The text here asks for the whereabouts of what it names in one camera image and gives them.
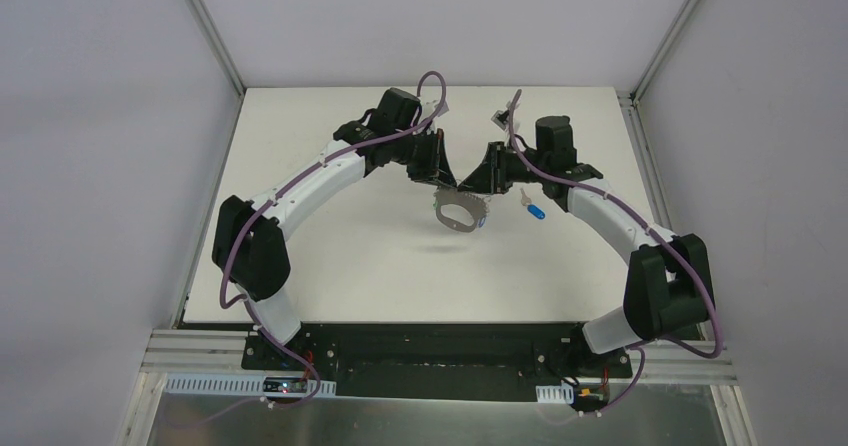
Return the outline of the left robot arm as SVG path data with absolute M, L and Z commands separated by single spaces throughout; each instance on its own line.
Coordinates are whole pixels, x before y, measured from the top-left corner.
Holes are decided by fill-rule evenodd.
M 444 159 L 444 133 L 432 127 L 447 110 L 444 97 L 424 103 L 391 87 L 376 107 L 339 126 L 312 162 L 290 178 L 248 199 L 232 195 L 220 205 L 212 261 L 222 284 L 236 286 L 237 300 L 271 337 L 266 355 L 279 369 L 293 370 L 305 356 L 305 344 L 295 337 L 302 321 L 284 291 L 292 272 L 288 241 L 334 195 L 389 163 L 406 167 L 414 182 L 455 185 Z

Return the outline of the keyring with keys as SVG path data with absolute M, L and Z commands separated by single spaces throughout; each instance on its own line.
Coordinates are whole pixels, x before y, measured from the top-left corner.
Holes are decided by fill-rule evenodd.
M 438 188 L 434 193 L 433 208 L 440 224 L 459 233 L 473 233 L 481 229 L 489 215 L 485 198 L 455 188 Z

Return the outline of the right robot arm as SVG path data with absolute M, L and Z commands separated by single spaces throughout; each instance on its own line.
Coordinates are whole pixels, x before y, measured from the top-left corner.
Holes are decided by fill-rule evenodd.
M 569 117 L 538 119 L 534 146 L 518 137 L 511 113 L 498 111 L 493 121 L 507 138 L 488 145 L 484 160 L 460 183 L 460 190 L 497 195 L 516 184 L 537 184 L 561 210 L 597 233 L 627 266 L 621 306 L 583 324 L 569 346 L 573 371 L 593 375 L 616 349 L 715 323 L 704 241 L 650 224 L 617 197 L 600 171 L 579 162 Z

